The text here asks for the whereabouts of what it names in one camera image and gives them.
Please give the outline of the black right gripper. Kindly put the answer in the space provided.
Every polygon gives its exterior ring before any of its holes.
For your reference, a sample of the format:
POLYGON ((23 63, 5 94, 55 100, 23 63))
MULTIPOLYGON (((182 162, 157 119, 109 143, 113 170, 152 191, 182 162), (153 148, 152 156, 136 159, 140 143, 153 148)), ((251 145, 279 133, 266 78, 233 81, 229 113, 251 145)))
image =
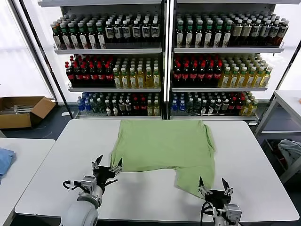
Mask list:
POLYGON ((202 196, 205 196, 205 201, 211 203, 214 207, 224 207, 225 204, 231 202, 233 188, 229 186, 224 178, 222 178, 222 183, 225 192, 221 190, 209 190, 204 185, 202 177, 199 177, 198 190, 202 196))

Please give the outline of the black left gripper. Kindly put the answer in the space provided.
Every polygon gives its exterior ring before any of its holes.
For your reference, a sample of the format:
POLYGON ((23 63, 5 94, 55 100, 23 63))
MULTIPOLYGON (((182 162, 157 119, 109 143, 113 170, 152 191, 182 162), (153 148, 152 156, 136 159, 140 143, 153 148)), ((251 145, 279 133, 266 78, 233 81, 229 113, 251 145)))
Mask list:
POLYGON ((100 166, 103 155, 97 157, 95 161, 92 162, 92 172, 96 177, 96 184, 98 186, 108 186, 117 179, 114 179, 116 175, 122 172, 123 159, 121 158, 115 167, 100 166))

